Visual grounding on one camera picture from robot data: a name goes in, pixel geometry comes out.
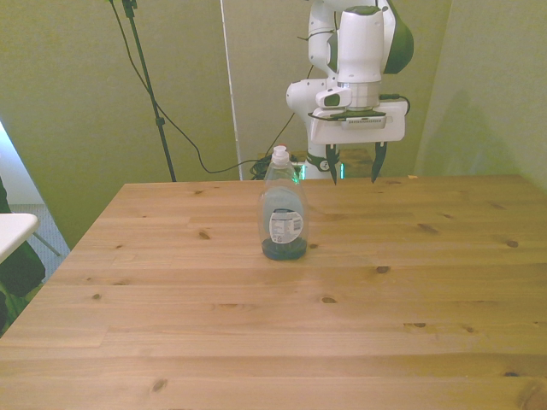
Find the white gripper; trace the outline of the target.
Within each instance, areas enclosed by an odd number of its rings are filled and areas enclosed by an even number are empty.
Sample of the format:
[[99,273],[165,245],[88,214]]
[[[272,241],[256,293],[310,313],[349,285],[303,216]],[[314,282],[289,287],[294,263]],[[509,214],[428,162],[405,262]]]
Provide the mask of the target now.
[[382,102],[364,110],[317,108],[311,118],[309,138],[314,144],[326,144],[326,161],[333,183],[338,181],[336,144],[376,143],[371,168],[371,182],[379,177],[384,164],[387,142],[396,142],[405,135],[405,101]]

